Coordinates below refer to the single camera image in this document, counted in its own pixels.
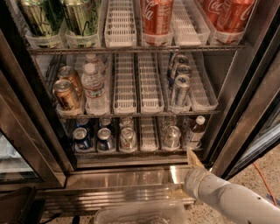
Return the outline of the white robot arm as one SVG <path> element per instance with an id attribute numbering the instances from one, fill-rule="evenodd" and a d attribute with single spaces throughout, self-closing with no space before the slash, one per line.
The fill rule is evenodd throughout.
<path id="1" fill-rule="evenodd" d="M 219 178 L 200 162 L 192 150 L 187 151 L 191 164 L 185 176 L 185 192 L 200 200 L 236 224 L 280 224 L 280 208 L 273 206 L 243 185 Z"/>

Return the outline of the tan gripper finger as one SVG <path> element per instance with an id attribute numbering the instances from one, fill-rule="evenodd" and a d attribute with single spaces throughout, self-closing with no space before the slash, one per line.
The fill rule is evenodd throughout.
<path id="1" fill-rule="evenodd" d="M 204 167 L 193 150 L 187 150 L 188 163 L 191 167 Z"/>

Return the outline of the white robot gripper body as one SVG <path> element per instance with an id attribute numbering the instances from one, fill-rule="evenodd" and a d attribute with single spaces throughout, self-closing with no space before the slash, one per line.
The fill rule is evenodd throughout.
<path id="1" fill-rule="evenodd" d="M 217 177 L 202 167 L 191 169 L 185 176 L 184 189 L 196 200 L 217 201 Z"/>

